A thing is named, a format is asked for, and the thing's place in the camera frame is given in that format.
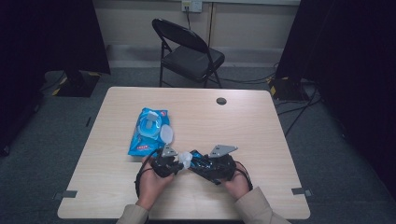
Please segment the person's hand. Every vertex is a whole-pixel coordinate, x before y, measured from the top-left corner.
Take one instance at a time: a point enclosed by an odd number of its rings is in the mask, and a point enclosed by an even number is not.
[[[245,168],[239,162],[236,162],[236,168],[245,171]],[[236,200],[249,192],[248,181],[239,171],[235,171],[233,179],[230,181],[221,180],[221,183]]]
[[[151,160],[150,159],[143,171],[147,169],[151,169]],[[174,174],[169,175],[168,177],[162,178],[155,174],[154,170],[147,170],[140,177],[140,196],[136,202],[136,205],[143,207],[146,210],[150,210],[154,205],[157,198],[163,193],[165,187],[172,182],[174,179]]]

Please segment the tape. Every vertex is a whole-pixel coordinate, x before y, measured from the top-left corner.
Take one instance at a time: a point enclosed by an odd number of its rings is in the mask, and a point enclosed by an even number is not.
[[[291,192],[293,192],[293,195],[304,194],[305,197],[310,197],[314,195],[310,189],[303,189],[303,188],[291,189]]]
[[[76,198],[76,190],[64,190],[63,192],[57,192],[53,195],[52,200],[62,200],[63,198]]]

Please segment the jacket sleeve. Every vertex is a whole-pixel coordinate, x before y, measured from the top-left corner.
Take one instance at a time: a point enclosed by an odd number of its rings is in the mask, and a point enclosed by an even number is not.
[[[135,205],[128,204],[117,224],[144,224],[149,216],[149,211]]]
[[[255,188],[241,197],[235,206],[246,224],[289,223],[285,218],[273,212],[260,188]]]

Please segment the cable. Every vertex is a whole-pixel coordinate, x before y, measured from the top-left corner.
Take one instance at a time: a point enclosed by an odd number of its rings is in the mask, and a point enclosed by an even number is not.
[[[250,175],[248,174],[247,168],[245,168],[245,166],[240,161],[236,161],[236,162],[244,168],[245,172],[238,168],[235,168],[235,170],[241,173],[245,177],[245,179],[247,180],[248,189],[253,190],[253,185],[251,184]]]
[[[274,70],[275,70],[275,72],[276,72],[276,70],[277,70],[277,65],[279,65],[279,63],[274,63]]]
[[[54,83],[50,84],[48,87],[41,89],[40,91],[46,91],[47,89],[53,87],[56,83],[58,83],[62,79],[63,76],[64,76],[64,71],[62,72],[62,75],[58,77],[58,79]]]
[[[286,102],[281,102],[279,104],[274,105],[275,107],[278,107],[280,105],[285,105],[285,104],[305,104],[303,101],[286,101]]]
[[[136,180],[134,181],[134,188],[136,189],[136,195],[137,198],[139,198],[140,196],[140,177],[142,176],[143,173],[145,173],[147,170],[152,170],[152,168],[143,170],[146,166],[146,164],[149,162],[149,159],[152,157],[152,155],[154,155],[154,153],[158,152],[159,149],[155,149],[153,150],[148,157],[146,158],[146,160],[143,162],[142,166],[140,167],[139,172],[136,175]]]
[[[186,9],[187,21],[189,22],[189,30],[191,30],[191,27],[190,27],[190,8],[189,7],[184,7],[184,9]]]
[[[292,127],[294,126],[294,124],[297,122],[297,119],[304,113],[304,111],[305,111],[309,106],[314,105],[314,104],[316,104],[316,103],[318,103],[318,102],[320,101],[321,97],[320,97],[317,101],[315,101],[314,103],[311,104],[311,102],[314,100],[314,97],[315,97],[315,95],[316,95],[316,93],[317,93],[317,90],[318,90],[318,88],[315,88],[314,93],[312,93],[311,99],[309,100],[309,102],[308,102],[305,106],[302,106],[302,107],[299,107],[299,108],[295,108],[295,109],[292,109],[292,110],[287,110],[287,111],[278,113],[278,115],[282,115],[282,114],[285,114],[285,113],[289,113],[289,112],[291,112],[291,111],[296,111],[296,110],[302,109],[302,111],[300,111],[299,115],[295,118],[295,120],[293,121],[293,123],[292,123],[292,124],[289,126],[289,128],[286,130],[286,132],[285,132],[285,137],[288,136],[288,134],[289,134],[291,128],[292,128]]]
[[[219,78],[221,80],[224,81],[231,81],[231,82],[235,82],[235,83],[240,83],[240,84],[262,84],[262,83],[266,83],[267,81],[264,81],[266,79],[268,79],[269,77],[273,76],[275,73],[272,73],[269,76],[266,77],[261,77],[258,79],[251,79],[251,80],[236,80],[236,79],[229,79],[229,78]]]

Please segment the chair seat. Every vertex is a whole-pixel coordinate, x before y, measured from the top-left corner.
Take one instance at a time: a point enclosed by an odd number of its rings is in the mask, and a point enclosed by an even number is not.
[[[215,49],[209,49],[209,52],[216,70],[224,63],[224,54]],[[207,55],[183,46],[163,57],[162,64],[165,68],[198,82],[205,81],[205,77],[211,75],[207,74]]]

